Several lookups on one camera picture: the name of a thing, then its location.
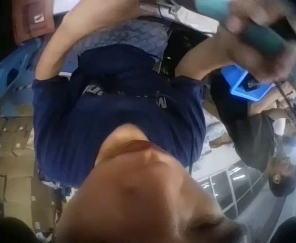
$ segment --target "man's arm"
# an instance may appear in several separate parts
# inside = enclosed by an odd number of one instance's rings
[[[202,80],[210,72],[233,64],[215,35],[188,51],[175,69],[175,77]]]
[[[57,76],[61,71],[66,55],[77,41],[76,36],[68,33],[68,29],[63,24],[60,25],[40,57],[36,66],[35,79],[49,80]]]
[[[67,53],[82,38],[138,17],[140,13],[139,0],[81,0],[66,14],[44,49],[35,79],[47,80],[57,76]]]

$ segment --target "wall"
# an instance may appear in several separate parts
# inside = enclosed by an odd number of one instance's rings
[[[235,152],[233,144],[223,145],[212,149],[210,154],[201,157],[195,164],[192,177],[196,180],[224,170],[236,162],[240,157]]]

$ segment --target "stack of cardboard boxes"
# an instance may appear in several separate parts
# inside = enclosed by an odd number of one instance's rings
[[[34,150],[26,147],[31,130],[31,116],[0,117],[0,202],[5,217],[50,232],[56,201],[54,191],[38,179]]]

